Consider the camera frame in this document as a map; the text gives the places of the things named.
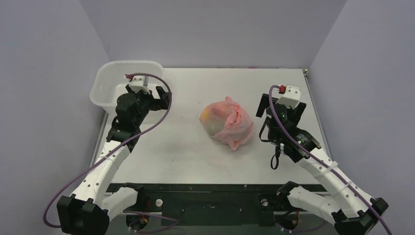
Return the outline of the pink plastic bag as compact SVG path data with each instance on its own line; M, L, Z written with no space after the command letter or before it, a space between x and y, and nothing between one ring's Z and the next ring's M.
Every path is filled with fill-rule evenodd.
M248 112L229 96L205 107L199 121L210 138L234 151L248 143L254 132L254 122Z

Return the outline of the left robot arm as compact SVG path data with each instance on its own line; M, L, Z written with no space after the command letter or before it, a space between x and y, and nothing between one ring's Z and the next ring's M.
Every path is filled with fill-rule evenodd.
M141 124L150 111L169 112L172 93L169 87L155 87L152 91L135 91L129 85L127 92L118 97L111 128L96 162L82 174L84 178L70 196L61 196L57 202L60 229L69 235L104 235L110 221L126 208L135 211L144 208L146 197L142 187L125 183L115 194L104 195L124 160L131 154L140 136L156 125L142 131Z

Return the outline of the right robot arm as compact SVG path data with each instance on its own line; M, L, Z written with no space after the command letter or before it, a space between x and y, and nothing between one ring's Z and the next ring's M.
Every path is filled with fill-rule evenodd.
M285 106L286 100L284 95L270 98L263 94L256 112L259 118L266 115L260 132L268 128L268 134L261 141L275 146L271 168L277 169L279 159L287 157L316 179L329 197L289 181L277 190L277 205L282 209L310 212L332 224L340 235L366 235L377 223L390 234L391 230L382 219L388 203L361 190L309 132L298 128L306 104L298 101L294 107Z

